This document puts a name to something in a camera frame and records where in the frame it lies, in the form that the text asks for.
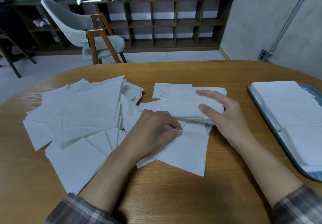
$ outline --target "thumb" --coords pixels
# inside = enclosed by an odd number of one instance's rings
[[[165,147],[168,143],[172,142],[175,138],[180,137],[182,132],[175,129],[166,130],[161,136],[160,143]]]
[[[215,123],[222,116],[222,114],[205,104],[199,104],[198,108],[204,115],[208,116]]]

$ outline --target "gray upholstered chair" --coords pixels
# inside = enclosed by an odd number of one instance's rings
[[[102,63],[102,58],[113,56],[116,63],[121,63],[117,55],[120,54],[123,62],[127,63],[122,53],[125,42],[122,37],[113,35],[103,14],[74,14],[54,1],[41,0],[41,3],[67,39],[83,48],[85,59],[98,64]],[[103,29],[97,28],[98,18],[107,28],[108,37]]]

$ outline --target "gray wall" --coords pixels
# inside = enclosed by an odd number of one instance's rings
[[[222,48],[232,59],[256,60],[263,47],[271,49],[297,2],[234,0]]]
[[[322,0],[305,0],[270,59],[322,79]]]

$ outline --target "wooden table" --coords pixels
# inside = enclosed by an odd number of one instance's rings
[[[120,75],[153,100],[154,83],[225,87],[237,100],[251,131],[304,183],[322,194],[322,183],[291,164],[247,92],[251,82],[295,80],[322,91],[322,81],[255,61],[103,64],[63,72],[26,89],[0,106],[0,218],[2,223],[41,223],[65,196],[44,149],[35,152],[23,127],[26,111],[42,92],[82,78],[98,82]],[[269,223],[270,210],[244,161],[216,128],[210,133],[204,177],[155,161],[134,170],[119,206],[129,223]]]

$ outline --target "electrical outlet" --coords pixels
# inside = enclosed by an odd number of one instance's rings
[[[257,60],[262,61],[262,62],[266,62],[269,55],[270,55],[270,53],[268,51],[266,51],[265,49],[262,49]]]

